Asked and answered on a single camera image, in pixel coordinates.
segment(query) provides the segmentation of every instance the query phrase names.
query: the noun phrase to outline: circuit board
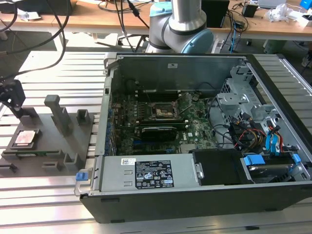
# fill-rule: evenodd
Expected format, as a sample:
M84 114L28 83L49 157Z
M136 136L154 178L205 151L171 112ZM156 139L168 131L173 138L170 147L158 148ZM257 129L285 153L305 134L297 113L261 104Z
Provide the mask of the circuit board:
M140 102L128 95L123 102L112 105L116 155L185 154L193 149L216 148L217 141L207 120L207 99L197 98L194 93L184 93L171 102ZM142 139L144 130L158 127L176 130L171 133L173 138Z

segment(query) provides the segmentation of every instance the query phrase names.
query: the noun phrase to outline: barcode sticker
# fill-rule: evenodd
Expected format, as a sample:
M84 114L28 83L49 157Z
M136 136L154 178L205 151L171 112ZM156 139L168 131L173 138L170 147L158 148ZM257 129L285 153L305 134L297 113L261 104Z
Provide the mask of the barcode sticker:
M122 158L121 164L122 165L135 165L136 159L135 158Z

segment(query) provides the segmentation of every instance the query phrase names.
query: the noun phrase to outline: desk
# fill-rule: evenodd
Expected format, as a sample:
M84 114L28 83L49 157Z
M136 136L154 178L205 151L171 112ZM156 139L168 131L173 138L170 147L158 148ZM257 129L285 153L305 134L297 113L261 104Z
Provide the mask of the desk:
M231 0L229 9L242 0ZM299 6L300 0L288 0L291 5ZM149 24L149 11L151 5L141 7L140 15ZM114 9L113 4L108 5L109 9ZM244 32L241 37L245 39L277 39L277 40L304 40L312 41L312 27L302 28L297 22L269 22L263 19L267 10L260 9L256 12L254 18L247 18L249 21L249 28ZM12 16L0 14L0 17L5 22L10 22ZM12 30L17 31L46 31L55 33L59 26L53 16L43 15L43 20L34 22L23 22L18 20L13 26ZM235 20L243 19L234 14ZM142 22L133 16L133 14L124 14L124 22L126 30L129 34L148 34L148 29ZM69 18L68 24L65 27L67 32L85 32L85 33L120 33L120 24L117 14L102 11L98 8L97 4L78 1L74 8L72 16ZM211 28L216 40L215 46L224 40L230 31L230 20L226 17L223 28ZM60 40L55 40L57 46L61 45Z

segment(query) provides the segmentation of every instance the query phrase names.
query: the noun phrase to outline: robotic arm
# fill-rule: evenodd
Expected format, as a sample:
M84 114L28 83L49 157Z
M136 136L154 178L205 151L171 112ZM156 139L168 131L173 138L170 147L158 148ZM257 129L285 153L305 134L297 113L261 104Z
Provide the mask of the robotic arm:
M150 43L147 53L203 53L214 41L206 28L201 0L155 3L150 11Z

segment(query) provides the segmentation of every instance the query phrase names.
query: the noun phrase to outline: power supply label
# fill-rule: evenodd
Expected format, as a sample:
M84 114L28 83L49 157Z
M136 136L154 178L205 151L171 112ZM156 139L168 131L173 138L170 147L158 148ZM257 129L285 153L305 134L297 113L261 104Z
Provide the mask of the power supply label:
M136 188L158 189L174 187L170 160L136 162Z

